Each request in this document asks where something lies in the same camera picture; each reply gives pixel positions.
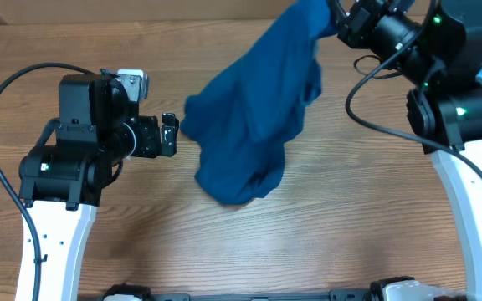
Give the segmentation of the dark blue polo shirt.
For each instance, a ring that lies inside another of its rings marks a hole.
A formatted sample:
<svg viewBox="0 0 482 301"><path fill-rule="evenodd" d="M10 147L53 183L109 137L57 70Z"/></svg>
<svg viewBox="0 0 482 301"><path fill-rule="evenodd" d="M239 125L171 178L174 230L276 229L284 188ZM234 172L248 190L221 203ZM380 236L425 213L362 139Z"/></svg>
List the dark blue polo shirt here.
<svg viewBox="0 0 482 301"><path fill-rule="evenodd" d="M289 6L251 49L187 97L182 133L201 147L199 186L223 206L264 198L281 182L285 144L322 91L318 41L334 35L324 0Z"/></svg>

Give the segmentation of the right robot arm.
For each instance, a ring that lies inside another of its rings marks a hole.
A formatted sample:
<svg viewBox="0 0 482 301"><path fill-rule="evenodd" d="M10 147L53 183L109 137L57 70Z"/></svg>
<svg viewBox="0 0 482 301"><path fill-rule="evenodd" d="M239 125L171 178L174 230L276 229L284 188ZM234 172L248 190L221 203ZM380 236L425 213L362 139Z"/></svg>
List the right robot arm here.
<svg viewBox="0 0 482 301"><path fill-rule="evenodd" d="M432 1L421 23L407 16L408 1L357 0L344 9L330 0L328 7L344 44L372 51L380 69L413 84L406 139L421 144L443 183L466 272L463 291L398 276L331 298L482 300L482 1Z"/></svg>

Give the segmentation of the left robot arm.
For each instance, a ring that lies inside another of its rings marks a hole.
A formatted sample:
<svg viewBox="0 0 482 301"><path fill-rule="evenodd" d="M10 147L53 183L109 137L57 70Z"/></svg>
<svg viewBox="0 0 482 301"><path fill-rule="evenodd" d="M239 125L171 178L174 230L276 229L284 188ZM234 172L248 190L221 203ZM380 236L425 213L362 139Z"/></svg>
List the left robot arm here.
<svg viewBox="0 0 482 301"><path fill-rule="evenodd" d="M139 69L66 75L59 118L21 160L19 196L41 248L41 300L75 300L87 238L101 192L124 159L174 156L179 121L139 113L149 90Z"/></svg>

